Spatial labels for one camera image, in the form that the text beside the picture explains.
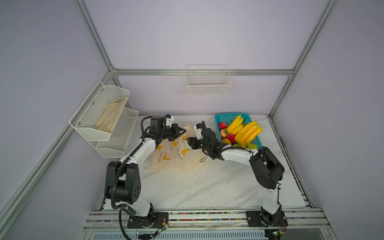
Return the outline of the cream banana print plastic bag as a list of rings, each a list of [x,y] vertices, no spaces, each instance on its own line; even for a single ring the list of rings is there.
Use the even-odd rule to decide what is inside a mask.
[[[186,170],[205,165],[211,158],[201,149],[193,150],[187,138],[196,137],[196,131],[189,124],[181,137],[174,141],[163,140],[154,151],[148,169],[153,171],[178,169]]]

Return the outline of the red yellow fake apple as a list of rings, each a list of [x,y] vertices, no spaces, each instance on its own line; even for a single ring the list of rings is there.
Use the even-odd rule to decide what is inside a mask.
[[[227,135],[228,135],[228,131],[226,129],[221,129],[220,130],[220,136],[221,136],[222,140],[227,138]]]

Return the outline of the teal plastic fruit basket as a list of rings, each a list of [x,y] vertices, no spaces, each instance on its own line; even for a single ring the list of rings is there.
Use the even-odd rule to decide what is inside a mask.
[[[215,122],[216,122],[216,127],[217,127],[217,131],[219,133],[219,136],[218,136],[218,139],[219,139],[219,142],[222,142],[222,139],[221,139],[221,136],[220,136],[220,130],[219,130],[219,127],[218,127],[218,124],[220,122],[225,122],[228,126],[234,121],[234,119],[238,116],[238,115],[242,115],[242,117],[244,118],[243,120],[243,123],[242,125],[238,126],[233,134],[236,135],[236,133],[241,129],[243,128],[246,124],[248,123],[251,123],[251,122],[254,122],[251,120],[251,117],[249,114],[246,114],[246,113],[226,113],[226,114],[218,114],[218,115],[215,115]],[[260,141],[260,138],[259,138],[259,135],[260,133],[263,131],[263,127],[260,126],[259,124],[259,128],[253,132],[253,134],[251,136],[249,136],[246,141],[244,142],[245,146],[247,144],[255,144],[257,145],[260,149],[262,147],[262,143]]]

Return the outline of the large yellow fake banana bunch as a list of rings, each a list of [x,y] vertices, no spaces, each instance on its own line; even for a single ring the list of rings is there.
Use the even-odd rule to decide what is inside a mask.
[[[246,124],[235,135],[235,143],[245,146],[246,139],[253,134],[259,128],[257,121]]]

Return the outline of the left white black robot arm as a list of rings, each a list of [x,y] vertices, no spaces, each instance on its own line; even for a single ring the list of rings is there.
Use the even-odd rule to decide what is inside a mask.
[[[186,133],[173,121],[171,115],[144,117],[140,122],[142,135],[138,145],[120,161],[107,166],[105,198],[120,216],[126,213],[131,223],[142,228],[154,224],[155,213],[153,205],[141,197],[140,163],[154,153],[163,140],[172,142]]]

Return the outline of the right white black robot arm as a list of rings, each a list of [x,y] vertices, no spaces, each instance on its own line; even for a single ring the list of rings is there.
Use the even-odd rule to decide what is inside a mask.
[[[249,217],[264,227],[286,227],[286,217],[280,203],[280,181],[285,168],[267,147],[256,151],[234,147],[218,141],[216,134],[202,122],[194,126],[196,137],[187,138],[193,150],[200,149],[213,160],[232,161],[249,166],[263,190],[263,202],[257,218]]]

